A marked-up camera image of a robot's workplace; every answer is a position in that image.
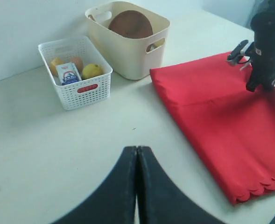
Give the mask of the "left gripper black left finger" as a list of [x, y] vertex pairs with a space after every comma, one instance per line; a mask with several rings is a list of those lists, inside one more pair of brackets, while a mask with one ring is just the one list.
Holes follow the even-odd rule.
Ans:
[[137, 147], [125, 147], [116, 164], [79, 206], [55, 224], [133, 224]]

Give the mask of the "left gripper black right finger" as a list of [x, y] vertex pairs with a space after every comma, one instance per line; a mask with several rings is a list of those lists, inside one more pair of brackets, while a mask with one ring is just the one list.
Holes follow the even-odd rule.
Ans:
[[141, 224], [221, 224], [168, 177], [150, 147], [137, 147], [136, 193]]

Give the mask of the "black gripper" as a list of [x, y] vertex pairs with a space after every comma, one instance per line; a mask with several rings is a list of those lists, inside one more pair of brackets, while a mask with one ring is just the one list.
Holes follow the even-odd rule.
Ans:
[[261, 86], [265, 91], [271, 91], [275, 86], [275, 72], [261, 71], [252, 69], [250, 77], [246, 83], [246, 89], [250, 92], [255, 92], [258, 86]]

